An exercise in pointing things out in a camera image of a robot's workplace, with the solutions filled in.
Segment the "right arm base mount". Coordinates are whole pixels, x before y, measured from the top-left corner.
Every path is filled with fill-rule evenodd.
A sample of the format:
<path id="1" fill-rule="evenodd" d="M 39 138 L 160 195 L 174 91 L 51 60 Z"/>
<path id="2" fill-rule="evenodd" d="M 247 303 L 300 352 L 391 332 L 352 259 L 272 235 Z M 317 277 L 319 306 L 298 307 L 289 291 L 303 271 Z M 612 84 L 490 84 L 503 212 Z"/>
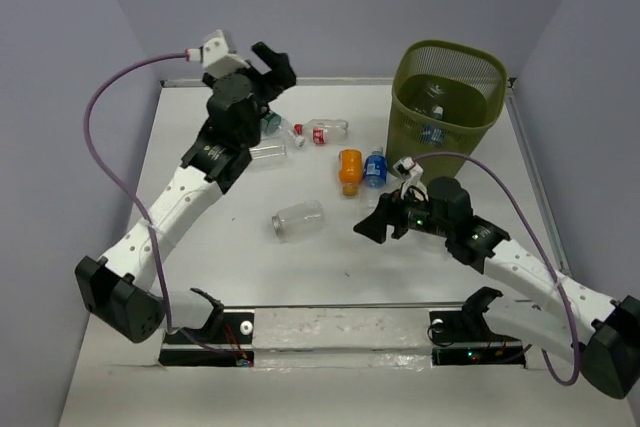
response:
<path id="1" fill-rule="evenodd" d="M 426 335 L 433 346 L 434 367 L 526 366 L 527 348 L 522 342 L 492 332 L 484 319 L 491 304 L 502 296 L 499 290 L 482 287 L 458 309 L 429 313 Z"/>

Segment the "clear wide jar bottle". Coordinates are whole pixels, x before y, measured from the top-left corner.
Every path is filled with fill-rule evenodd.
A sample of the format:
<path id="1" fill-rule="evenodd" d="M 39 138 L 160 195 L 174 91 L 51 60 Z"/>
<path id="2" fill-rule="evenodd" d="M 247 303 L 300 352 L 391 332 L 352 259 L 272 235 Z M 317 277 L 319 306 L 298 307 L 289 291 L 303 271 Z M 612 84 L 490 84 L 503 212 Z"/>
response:
<path id="1" fill-rule="evenodd" d="M 288 160 L 284 143 L 262 142 L 249 149 L 251 163 L 249 168 L 253 171 L 269 170 L 284 165 Z"/>

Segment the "blue label bottle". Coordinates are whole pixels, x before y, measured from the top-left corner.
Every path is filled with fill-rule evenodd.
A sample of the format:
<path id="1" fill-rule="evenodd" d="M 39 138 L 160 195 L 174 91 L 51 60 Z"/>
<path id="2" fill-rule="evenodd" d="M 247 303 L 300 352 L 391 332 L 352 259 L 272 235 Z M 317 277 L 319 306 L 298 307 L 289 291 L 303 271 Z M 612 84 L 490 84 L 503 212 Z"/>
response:
<path id="1" fill-rule="evenodd" d="M 365 187 L 379 189 L 386 185 L 388 164 L 381 147 L 374 149 L 365 159 L 362 183 Z"/>

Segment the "clear jar with residue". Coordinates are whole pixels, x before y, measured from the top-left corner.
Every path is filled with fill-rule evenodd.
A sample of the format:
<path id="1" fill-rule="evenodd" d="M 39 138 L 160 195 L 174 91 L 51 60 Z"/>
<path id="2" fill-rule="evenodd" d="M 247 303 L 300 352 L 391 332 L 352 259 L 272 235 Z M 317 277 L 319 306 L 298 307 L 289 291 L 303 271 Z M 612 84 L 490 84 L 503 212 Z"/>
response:
<path id="1" fill-rule="evenodd" d="M 318 234 L 326 225 L 322 204 L 311 200 L 281 209 L 271 217 L 276 238 L 298 242 Z"/>

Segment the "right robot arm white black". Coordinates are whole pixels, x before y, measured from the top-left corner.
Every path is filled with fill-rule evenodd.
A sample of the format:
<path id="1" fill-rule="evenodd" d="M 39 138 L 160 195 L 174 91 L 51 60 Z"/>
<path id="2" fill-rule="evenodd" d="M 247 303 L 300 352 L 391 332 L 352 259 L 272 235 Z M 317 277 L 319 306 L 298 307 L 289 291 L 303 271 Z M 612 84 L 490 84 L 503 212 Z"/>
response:
<path id="1" fill-rule="evenodd" d="M 460 315 L 462 331 L 482 339 L 492 331 L 518 337 L 547 354 L 578 365 L 601 393 L 623 399 L 639 380 L 639 300 L 615 299 L 587 288 L 528 252 L 497 225 L 474 214 L 460 183 L 441 177 L 428 194 L 415 188 L 383 194 L 378 206 L 398 239 L 410 230 L 444 238 L 460 264 L 531 301 L 505 299 L 475 305 Z"/>

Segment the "orange juice bottle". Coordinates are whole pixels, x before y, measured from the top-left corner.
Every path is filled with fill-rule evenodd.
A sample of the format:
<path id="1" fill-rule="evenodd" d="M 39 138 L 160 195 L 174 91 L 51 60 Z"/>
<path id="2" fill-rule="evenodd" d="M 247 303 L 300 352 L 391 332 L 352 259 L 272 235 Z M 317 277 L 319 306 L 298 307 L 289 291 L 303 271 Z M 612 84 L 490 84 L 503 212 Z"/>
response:
<path id="1" fill-rule="evenodd" d="M 345 149 L 339 153 L 339 182 L 342 195 L 353 197 L 358 194 L 362 179 L 362 154 L 359 150 Z"/>

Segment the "green label water bottle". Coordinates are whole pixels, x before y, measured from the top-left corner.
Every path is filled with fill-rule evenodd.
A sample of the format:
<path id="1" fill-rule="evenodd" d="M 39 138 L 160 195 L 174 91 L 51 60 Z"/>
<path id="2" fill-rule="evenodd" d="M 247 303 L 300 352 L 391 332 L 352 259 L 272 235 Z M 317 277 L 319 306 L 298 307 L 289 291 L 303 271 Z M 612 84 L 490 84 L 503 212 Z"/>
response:
<path id="1" fill-rule="evenodd" d="M 280 114 L 270 111 L 260 119 L 261 132 L 266 136 L 280 136 L 288 140 L 294 147 L 304 146 L 305 138 L 298 134 L 294 126 Z"/>

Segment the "red label clear bottle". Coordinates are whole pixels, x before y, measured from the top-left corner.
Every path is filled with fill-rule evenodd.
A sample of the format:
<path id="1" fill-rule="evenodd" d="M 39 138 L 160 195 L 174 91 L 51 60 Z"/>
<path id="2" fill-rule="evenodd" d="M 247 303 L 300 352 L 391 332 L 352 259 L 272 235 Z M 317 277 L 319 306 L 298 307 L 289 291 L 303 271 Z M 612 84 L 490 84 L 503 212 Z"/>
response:
<path id="1" fill-rule="evenodd" d="M 294 130 L 314 145 L 345 144 L 349 122 L 343 119 L 312 119 L 305 124 L 295 124 Z"/>

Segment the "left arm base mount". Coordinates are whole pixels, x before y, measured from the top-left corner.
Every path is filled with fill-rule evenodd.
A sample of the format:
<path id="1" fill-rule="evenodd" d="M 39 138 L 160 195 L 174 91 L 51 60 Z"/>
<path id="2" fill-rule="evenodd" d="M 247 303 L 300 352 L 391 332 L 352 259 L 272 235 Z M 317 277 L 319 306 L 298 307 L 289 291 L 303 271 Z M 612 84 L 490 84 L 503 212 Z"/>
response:
<path id="1" fill-rule="evenodd" d="M 180 327 L 165 333 L 158 362 L 165 367 L 251 368 L 254 366 L 255 311 L 227 309 L 221 301 L 201 289 L 192 288 L 193 299 L 210 307 L 200 328 Z"/>

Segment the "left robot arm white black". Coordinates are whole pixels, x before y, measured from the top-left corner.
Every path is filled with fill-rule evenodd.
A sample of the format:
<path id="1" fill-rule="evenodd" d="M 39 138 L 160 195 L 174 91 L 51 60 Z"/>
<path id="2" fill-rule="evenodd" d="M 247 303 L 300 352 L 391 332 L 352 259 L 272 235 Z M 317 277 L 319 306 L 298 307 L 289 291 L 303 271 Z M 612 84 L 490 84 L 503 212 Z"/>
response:
<path id="1" fill-rule="evenodd" d="M 86 310 L 134 344 L 160 329 L 178 330 L 197 345 L 220 333 L 223 304 L 197 288 L 184 296 L 171 294 L 163 263 L 196 220 L 250 165 L 250 150 L 261 141 L 261 120 L 269 113 L 271 102 L 297 83 L 286 53 L 263 42 L 251 50 L 267 71 L 257 70 L 225 40 L 218 39 L 124 68 L 97 89 L 86 107 L 83 133 L 89 153 L 133 202 L 141 218 L 98 259 L 83 257 L 74 274 Z M 91 116 L 99 97 L 116 81 L 141 67 L 168 60 L 201 64 L 211 96 L 206 120 L 194 143 L 159 197 L 151 207 L 145 207 L 97 152 L 90 131 Z"/>

